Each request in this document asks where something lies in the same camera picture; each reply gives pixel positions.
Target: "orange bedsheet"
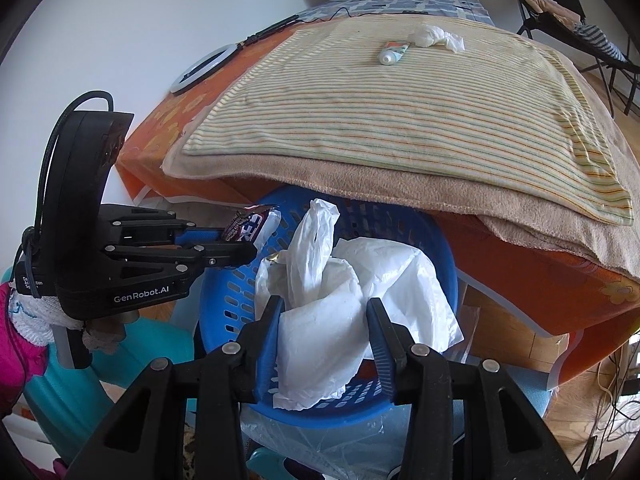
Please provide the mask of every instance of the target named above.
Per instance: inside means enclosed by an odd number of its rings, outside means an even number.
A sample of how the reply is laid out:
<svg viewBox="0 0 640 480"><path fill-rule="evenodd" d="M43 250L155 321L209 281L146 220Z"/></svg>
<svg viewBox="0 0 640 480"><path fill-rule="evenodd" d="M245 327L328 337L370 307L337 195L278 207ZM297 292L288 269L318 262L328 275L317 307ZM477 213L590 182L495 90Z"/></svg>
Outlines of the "orange bedsheet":
<svg viewBox="0 0 640 480"><path fill-rule="evenodd" d="M187 123L294 30L244 48L207 80L180 96L169 94L156 107L127 139L116 163L132 198L160 195L247 204L281 185L256 178L176 179L166 176L161 164ZM475 216L439 213L435 218L460 270L513 303L546 332L571 333L568 350L549 374L550 388L587 370L640 328L640 285L626 277L568 253L503 242Z"/></svg>

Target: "cushion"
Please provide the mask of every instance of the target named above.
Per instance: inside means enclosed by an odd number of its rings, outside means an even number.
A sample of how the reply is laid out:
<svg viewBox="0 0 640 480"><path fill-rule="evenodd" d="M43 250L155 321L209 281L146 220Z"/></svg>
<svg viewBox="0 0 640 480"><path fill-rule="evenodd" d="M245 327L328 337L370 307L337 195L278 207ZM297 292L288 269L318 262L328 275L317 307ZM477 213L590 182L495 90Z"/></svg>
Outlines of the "cushion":
<svg viewBox="0 0 640 480"><path fill-rule="evenodd" d="M569 30L574 30L574 27L580 23L580 14L573 12L572 10L563 7L554 0L525 0L526 3L536 13L549 12L556 17L556 19L562 23Z"/></svg>

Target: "white plastic bag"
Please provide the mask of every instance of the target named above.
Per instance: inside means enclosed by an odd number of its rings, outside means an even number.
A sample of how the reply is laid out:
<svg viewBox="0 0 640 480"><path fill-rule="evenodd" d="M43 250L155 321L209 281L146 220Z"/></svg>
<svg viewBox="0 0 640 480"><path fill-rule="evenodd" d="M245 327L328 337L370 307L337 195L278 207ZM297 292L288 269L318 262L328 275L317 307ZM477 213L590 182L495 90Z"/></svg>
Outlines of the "white plastic bag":
<svg viewBox="0 0 640 480"><path fill-rule="evenodd" d="M435 25L427 25L423 23L420 27L409 34L407 41L415 44L415 46L431 46L441 44L448 50L453 52L464 52L465 41L457 34L451 34L442 30Z"/></svg>
<svg viewBox="0 0 640 480"><path fill-rule="evenodd" d="M380 298L389 319L407 327L415 342L444 352L462 341L436 269L420 249L392 240L356 238L339 240L332 255L353 266L364 301ZM370 348L365 359L373 359Z"/></svg>
<svg viewBox="0 0 640 480"><path fill-rule="evenodd" d="M275 408L304 410L340 398L369 344L358 278L347 262L330 257L339 216L334 204L311 201L289 249L260 263L256 317L271 294L286 306L278 327Z"/></svg>
<svg viewBox="0 0 640 480"><path fill-rule="evenodd" d="M414 247L376 238L340 240L332 248L335 205L315 199L288 250L260 263L255 315L271 295L284 298L278 327L278 391L273 406L311 408L339 399L369 347L366 303L382 298L391 321L438 352L462 340L435 268Z"/></svg>

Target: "plastic basket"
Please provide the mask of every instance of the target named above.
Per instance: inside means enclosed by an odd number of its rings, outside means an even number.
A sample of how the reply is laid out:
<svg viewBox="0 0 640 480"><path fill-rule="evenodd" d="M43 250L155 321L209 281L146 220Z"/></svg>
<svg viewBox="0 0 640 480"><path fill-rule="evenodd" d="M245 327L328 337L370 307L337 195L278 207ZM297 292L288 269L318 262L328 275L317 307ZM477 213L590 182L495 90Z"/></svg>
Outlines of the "plastic basket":
<svg viewBox="0 0 640 480"><path fill-rule="evenodd" d="M200 297L200 331L207 352L235 341L245 323L254 321L255 275L258 264L268 254L286 249L309 202L322 198L337 205L340 218L335 225L335 240L360 236L386 238L422 250L433 262L436 275L450 306L458 304L458 281L453 256L445 237L430 216L414 209L371 202L347 200L295 186L284 186L265 196L260 203L277 204L282 221L258 257L248 266L235 270L207 269ZM271 373L272 387L257 412L274 420L304 428L336 428L361 422L391 407L380 381L354 378L340 399L324 400L299 412L273 407L277 391L277 373Z"/></svg>

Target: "striped blanket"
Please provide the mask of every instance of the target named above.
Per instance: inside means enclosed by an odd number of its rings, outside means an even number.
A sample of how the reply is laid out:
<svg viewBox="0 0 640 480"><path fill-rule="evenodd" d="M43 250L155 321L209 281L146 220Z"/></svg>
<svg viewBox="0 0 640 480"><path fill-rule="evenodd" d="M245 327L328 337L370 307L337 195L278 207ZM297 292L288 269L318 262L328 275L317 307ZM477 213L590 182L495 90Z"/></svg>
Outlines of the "striped blanket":
<svg viewBox="0 0 640 480"><path fill-rule="evenodd" d="M427 22L466 51L388 40ZM551 200L610 224L629 193L577 81L555 51L482 23L361 16L305 27L236 81L185 142L186 155L291 155L466 178Z"/></svg>

